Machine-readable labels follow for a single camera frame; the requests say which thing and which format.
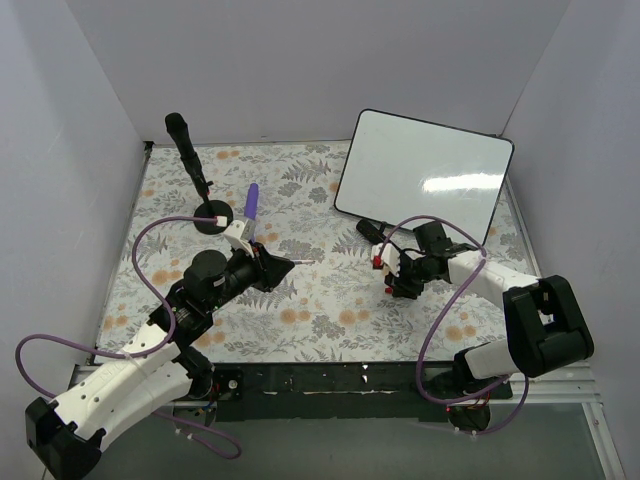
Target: floral tablecloth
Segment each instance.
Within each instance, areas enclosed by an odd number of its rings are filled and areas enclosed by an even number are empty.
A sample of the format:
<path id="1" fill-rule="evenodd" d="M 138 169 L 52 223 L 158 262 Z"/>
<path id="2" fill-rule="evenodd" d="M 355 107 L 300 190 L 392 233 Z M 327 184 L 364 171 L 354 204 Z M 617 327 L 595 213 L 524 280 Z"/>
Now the floral tablecloth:
<path id="1" fill-rule="evenodd" d="M 213 362 L 416 358 L 453 287 L 433 282 L 416 301 L 385 294 L 380 272 L 368 261 L 370 246 L 355 230 L 357 219 L 333 208 L 348 146 L 331 142 L 197 149 L 207 179 L 215 182 L 211 198 L 225 200 L 239 216 L 249 184 L 258 183 L 257 240 L 271 253 L 315 260 L 296 266 L 275 292 L 251 289 L 225 306 L 214 327 L 195 343 Z M 177 150 L 154 148 L 98 347 L 117 350 L 158 305 L 131 266 L 137 233 L 158 218 L 191 215 L 199 203 Z M 401 243 L 410 241 L 406 234 L 399 237 Z M 486 246 L 493 259 L 532 273 L 504 191 Z M 164 294 L 204 249 L 230 253 L 221 236 L 201 235 L 191 223 L 174 223 L 152 230 L 139 256 L 143 271 Z M 449 360 L 462 348 L 504 335 L 500 310 L 465 294 L 443 322 L 427 357 Z"/>

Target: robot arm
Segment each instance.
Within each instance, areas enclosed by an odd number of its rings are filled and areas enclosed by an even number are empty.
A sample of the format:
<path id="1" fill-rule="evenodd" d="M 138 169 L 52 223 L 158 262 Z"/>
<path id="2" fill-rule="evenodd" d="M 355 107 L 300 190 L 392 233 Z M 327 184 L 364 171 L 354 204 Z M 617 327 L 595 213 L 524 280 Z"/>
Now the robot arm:
<path id="1" fill-rule="evenodd" d="M 200 252 L 171 287 L 166 299 L 177 324 L 169 343 L 143 357 L 105 363 L 51 402 L 38 398 L 27 407 L 27 443 L 55 478 L 83 478 L 129 427 L 171 400 L 211 392 L 213 367 L 191 343 L 213 325 L 216 310 L 249 287 L 270 292 L 294 267 L 250 242 L 253 226 L 251 220 L 232 222 L 224 233 L 233 251 L 229 261 L 215 250 Z M 148 350 L 169 327 L 160 306 L 120 353 Z"/>
<path id="2" fill-rule="evenodd" d="M 365 237 L 383 238 L 367 223 L 358 225 Z M 388 269 L 385 283 L 394 297 L 416 299 L 425 283 L 438 279 L 459 286 L 482 260 L 470 245 L 454 244 L 439 222 L 413 232 L 423 253 L 417 258 L 391 243 L 384 251 L 381 244 L 372 249 L 374 268 Z M 487 261 L 468 289 L 504 311 L 507 338 L 455 355 L 454 370 L 464 382 L 517 372 L 533 378 L 593 355 L 591 335 L 564 278 L 537 278 Z M 552 321 L 543 324 L 540 312 Z"/>

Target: black stand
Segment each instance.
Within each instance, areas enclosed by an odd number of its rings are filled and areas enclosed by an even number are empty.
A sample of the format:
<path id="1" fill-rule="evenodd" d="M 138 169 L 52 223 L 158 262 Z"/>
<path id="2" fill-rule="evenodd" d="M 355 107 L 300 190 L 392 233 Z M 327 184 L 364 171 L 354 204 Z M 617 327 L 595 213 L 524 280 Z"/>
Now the black stand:
<path id="1" fill-rule="evenodd" d="M 207 200 L 206 203 L 196 208 L 193 216 L 198 218 L 227 217 L 227 225 L 233 222 L 233 210 L 228 203 L 222 200 Z M 227 228 L 205 222 L 193 222 L 193 224 L 200 233 L 205 235 L 217 235 Z"/>

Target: floor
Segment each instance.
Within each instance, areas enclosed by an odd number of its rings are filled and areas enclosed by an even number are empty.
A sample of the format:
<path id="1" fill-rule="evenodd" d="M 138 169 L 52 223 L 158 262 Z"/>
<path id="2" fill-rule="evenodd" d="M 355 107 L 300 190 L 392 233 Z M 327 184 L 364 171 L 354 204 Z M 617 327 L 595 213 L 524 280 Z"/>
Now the floor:
<path id="1" fill-rule="evenodd" d="M 249 290 L 215 317 L 196 347 L 213 362 L 414 360 L 431 322 L 453 292 L 433 282 L 416 301 L 384 293 L 371 270 L 369 245 L 355 231 L 357 219 L 333 208 L 348 142 L 198 148 L 211 198 L 242 215 L 249 184 L 260 186 L 257 240 L 274 254 L 315 260 L 297 266 L 271 294 Z M 131 245 L 153 220 L 191 215 L 199 197 L 177 150 L 154 148 L 136 203 L 122 261 L 109 296 L 97 345 L 116 351 L 146 321 L 158 301 L 131 265 Z M 504 191 L 487 250 L 492 259 L 533 273 Z M 409 246 L 408 235 L 399 238 Z M 207 248 L 229 253 L 219 237 L 199 234 L 191 223 L 152 230 L 140 248 L 142 269 L 164 294 L 191 258 Z M 463 348 L 504 338 L 504 317 L 487 301 L 466 294 L 436 334 L 427 357 L 450 360 Z"/>

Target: white board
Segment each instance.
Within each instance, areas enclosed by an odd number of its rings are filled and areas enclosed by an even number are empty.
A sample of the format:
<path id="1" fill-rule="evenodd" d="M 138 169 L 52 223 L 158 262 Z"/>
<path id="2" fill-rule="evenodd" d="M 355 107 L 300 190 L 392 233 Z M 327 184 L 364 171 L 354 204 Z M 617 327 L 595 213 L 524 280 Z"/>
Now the white board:
<path id="1" fill-rule="evenodd" d="M 484 243 L 513 150 L 504 138 L 365 110 L 335 207 L 390 225 L 434 215 Z M 446 230 L 455 242 L 465 241 Z"/>

